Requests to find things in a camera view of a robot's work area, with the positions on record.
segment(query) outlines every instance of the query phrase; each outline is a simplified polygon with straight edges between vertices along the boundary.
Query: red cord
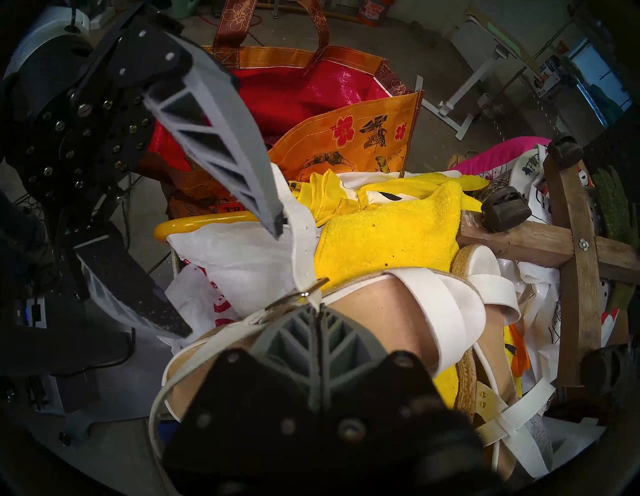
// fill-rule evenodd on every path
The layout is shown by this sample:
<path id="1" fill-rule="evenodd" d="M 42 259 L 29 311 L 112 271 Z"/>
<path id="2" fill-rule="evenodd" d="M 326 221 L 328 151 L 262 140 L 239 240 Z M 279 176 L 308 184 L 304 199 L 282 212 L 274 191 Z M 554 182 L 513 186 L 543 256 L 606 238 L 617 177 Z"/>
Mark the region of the red cord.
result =
<path id="1" fill-rule="evenodd" d="M 219 26 L 219 24 L 216 24 L 213 21 L 210 21 L 209 19 L 207 19 L 206 17 L 204 17 L 203 15 L 199 15 L 198 17 L 200 17 L 200 20 L 203 20 L 204 22 L 206 22 L 207 24 L 210 24 L 212 26 Z M 258 24 L 262 24 L 262 17 L 260 17 L 259 15 L 254 15 L 251 20 L 253 21 L 253 18 L 258 19 L 258 22 L 256 22 L 255 24 L 249 24 L 249 28 L 254 28 L 255 26 L 257 26 Z M 249 36 L 251 36 L 261 47 L 264 47 L 264 43 L 262 43 L 258 38 L 256 38 L 253 33 L 249 30 L 248 32 Z"/>

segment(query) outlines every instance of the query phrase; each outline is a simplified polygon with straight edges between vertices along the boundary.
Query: brown bag handle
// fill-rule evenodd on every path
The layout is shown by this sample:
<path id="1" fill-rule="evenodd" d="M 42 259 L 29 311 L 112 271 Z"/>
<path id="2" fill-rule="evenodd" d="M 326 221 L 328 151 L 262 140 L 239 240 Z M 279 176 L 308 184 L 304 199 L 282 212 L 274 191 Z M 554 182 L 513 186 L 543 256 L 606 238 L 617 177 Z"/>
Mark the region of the brown bag handle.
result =
<path id="1" fill-rule="evenodd" d="M 229 67 L 239 66 L 239 49 L 249 32 L 258 0 L 227 0 L 220 16 L 220 26 L 213 40 L 213 55 Z M 298 0 L 316 26 L 318 50 L 314 61 L 329 45 L 329 27 L 318 0 Z"/>

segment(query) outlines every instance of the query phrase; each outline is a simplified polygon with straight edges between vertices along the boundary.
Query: yellow cloth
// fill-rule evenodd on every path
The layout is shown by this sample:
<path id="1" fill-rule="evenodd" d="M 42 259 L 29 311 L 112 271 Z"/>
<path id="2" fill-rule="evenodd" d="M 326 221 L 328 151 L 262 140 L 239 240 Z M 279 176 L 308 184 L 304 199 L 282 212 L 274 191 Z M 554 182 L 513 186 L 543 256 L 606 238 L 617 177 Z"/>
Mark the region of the yellow cloth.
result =
<path id="1" fill-rule="evenodd" d="M 398 267 L 449 272 L 458 252 L 462 188 L 447 181 L 424 200 L 392 202 L 336 216 L 324 227 L 314 262 L 329 289 L 357 277 Z"/>
<path id="2" fill-rule="evenodd" d="M 414 177 L 390 179 L 362 186 L 355 191 L 345 188 L 340 178 L 328 170 L 320 175 L 313 173 L 309 182 L 290 182 L 293 195 L 300 203 L 306 205 L 316 219 L 316 226 L 326 224 L 336 215 L 349 214 L 365 209 L 375 209 L 380 205 L 374 203 L 368 193 L 382 192 L 401 195 L 407 199 L 423 199 L 431 195 L 440 185 L 446 182 L 459 184 L 463 191 L 477 191 L 484 188 L 488 181 L 478 176 L 464 175 L 460 178 L 447 177 L 439 172 L 429 172 Z M 470 196 L 463 195 L 463 210 L 480 211 L 482 204 Z"/>

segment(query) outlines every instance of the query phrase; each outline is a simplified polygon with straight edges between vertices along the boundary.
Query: wooden frame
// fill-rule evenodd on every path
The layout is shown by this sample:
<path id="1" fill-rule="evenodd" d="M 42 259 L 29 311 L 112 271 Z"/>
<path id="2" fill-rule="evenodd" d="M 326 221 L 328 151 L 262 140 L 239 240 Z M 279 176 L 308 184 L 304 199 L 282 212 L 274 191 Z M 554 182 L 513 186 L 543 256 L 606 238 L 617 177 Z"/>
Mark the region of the wooden frame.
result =
<path id="1" fill-rule="evenodd" d="M 576 167 L 560 170 L 554 159 L 557 150 L 549 147 L 543 166 L 555 225 L 526 221 L 509 232 L 490 233 L 481 226 L 482 214 L 463 211 L 458 244 L 485 244 L 501 258 L 560 270 L 563 318 L 557 383 L 577 387 L 582 385 L 582 357 L 600 348 L 599 278 L 640 284 L 640 257 L 627 244 L 594 236 Z"/>

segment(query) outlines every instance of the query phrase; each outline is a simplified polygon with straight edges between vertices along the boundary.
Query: orange shopping bag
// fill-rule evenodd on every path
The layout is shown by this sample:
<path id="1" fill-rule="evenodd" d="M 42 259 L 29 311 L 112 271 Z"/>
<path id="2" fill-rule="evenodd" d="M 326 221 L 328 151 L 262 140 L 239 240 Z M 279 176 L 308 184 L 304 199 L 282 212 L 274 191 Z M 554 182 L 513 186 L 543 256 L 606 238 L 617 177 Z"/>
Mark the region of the orange shopping bag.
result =
<path id="1" fill-rule="evenodd" d="M 317 30 L 319 47 L 315 52 L 241 47 L 256 1 L 227 0 L 214 42 L 204 49 L 240 81 L 239 94 L 270 147 L 272 162 L 285 178 L 306 181 L 311 173 L 328 169 L 336 173 L 403 171 L 421 92 L 413 92 L 400 82 L 385 59 L 330 45 L 317 0 L 298 0 Z M 149 151 L 163 156 L 173 169 L 173 179 L 181 173 L 189 175 L 193 191 L 199 166 L 167 153 L 175 143 L 157 126 Z M 183 203 L 188 202 L 188 192 L 180 191 L 178 200 L 170 200 L 170 214 L 177 217 L 239 208 L 228 192 L 221 194 L 221 186 L 212 177 L 204 182 L 197 190 L 201 196 L 211 190 L 215 202 L 204 206 L 198 198 L 195 207 L 187 208 Z"/>

